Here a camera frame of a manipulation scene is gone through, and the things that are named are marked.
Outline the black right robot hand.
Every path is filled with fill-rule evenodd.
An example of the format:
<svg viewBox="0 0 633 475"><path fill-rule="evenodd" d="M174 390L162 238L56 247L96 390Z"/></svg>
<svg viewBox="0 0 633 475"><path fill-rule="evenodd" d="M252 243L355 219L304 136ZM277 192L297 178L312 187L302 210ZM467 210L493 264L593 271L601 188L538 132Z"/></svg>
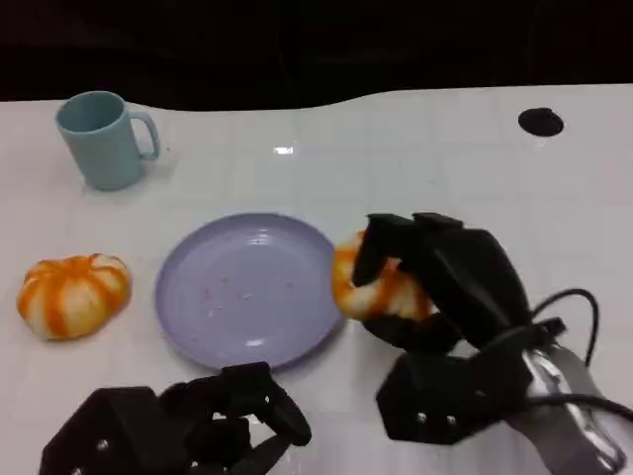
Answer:
<svg viewBox="0 0 633 475"><path fill-rule="evenodd" d="M429 297L435 311L420 322L392 310L376 312L364 328L405 351L447 354L460 340L475 348L531 323L524 286L507 254L488 231L460 220L420 212L410 218L371 214L354 262L352 281L377 281L389 258Z"/></svg>

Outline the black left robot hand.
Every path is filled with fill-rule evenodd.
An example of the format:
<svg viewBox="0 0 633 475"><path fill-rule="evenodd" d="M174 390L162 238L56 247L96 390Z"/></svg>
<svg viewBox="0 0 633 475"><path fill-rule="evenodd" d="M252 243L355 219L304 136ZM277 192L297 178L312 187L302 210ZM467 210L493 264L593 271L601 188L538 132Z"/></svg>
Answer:
<svg viewBox="0 0 633 475"><path fill-rule="evenodd" d="M265 362L225 367L158 397L184 443L190 474L266 474L312 429Z"/></svg>

